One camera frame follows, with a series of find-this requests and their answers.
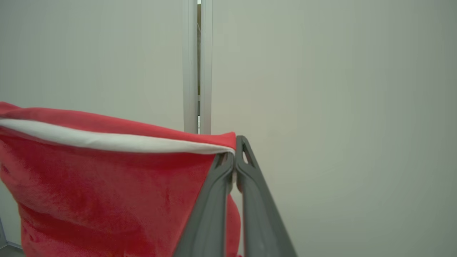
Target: white vertical post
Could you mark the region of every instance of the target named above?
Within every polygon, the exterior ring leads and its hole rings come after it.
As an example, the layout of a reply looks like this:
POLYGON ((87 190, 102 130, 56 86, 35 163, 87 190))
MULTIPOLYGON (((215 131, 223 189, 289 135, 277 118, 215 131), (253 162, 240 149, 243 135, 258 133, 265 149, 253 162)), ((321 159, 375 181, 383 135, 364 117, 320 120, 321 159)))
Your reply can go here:
POLYGON ((182 0, 184 131, 197 133, 197 0, 182 0))
POLYGON ((211 134, 211 85, 213 62, 213 0, 202 0, 200 39, 200 131, 211 134))

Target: red fabric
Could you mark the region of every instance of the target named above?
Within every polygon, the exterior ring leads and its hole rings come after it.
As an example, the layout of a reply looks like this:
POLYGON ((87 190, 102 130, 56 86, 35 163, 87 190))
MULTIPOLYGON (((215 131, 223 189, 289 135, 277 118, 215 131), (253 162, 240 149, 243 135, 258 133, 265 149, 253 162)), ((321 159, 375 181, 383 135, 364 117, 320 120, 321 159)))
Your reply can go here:
MULTIPOLYGON (((233 133, 193 135, 84 112, 18 108, 0 118, 235 148, 233 133)), ((214 155, 142 154, 59 145, 0 126, 0 177, 19 205, 28 257, 171 257, 214 155)), ((227 255, 240 217, 228 198, 227 255)))

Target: red plush cloth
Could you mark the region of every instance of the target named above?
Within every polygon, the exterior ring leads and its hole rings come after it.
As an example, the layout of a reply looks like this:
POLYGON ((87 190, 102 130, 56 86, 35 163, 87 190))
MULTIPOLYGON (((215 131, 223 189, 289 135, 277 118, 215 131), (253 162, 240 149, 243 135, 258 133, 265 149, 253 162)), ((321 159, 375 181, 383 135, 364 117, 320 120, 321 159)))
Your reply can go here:
MULTIPOLYGON (((233 133, 0 102, 0 175, 28 257, 171 257, 215 154, 235 147, 233 133)), ((239 231, 229 196, 229 257, 239 231)))

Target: gray wall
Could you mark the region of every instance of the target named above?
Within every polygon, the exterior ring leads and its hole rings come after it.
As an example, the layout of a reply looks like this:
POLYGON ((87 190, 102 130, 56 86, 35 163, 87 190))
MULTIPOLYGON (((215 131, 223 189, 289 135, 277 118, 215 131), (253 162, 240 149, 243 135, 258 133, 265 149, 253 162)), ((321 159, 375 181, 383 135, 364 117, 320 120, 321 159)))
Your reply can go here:
POLYGON ((299 256, 457 256, 457 2, 213 7, 212 132, 248 137, 299 256))

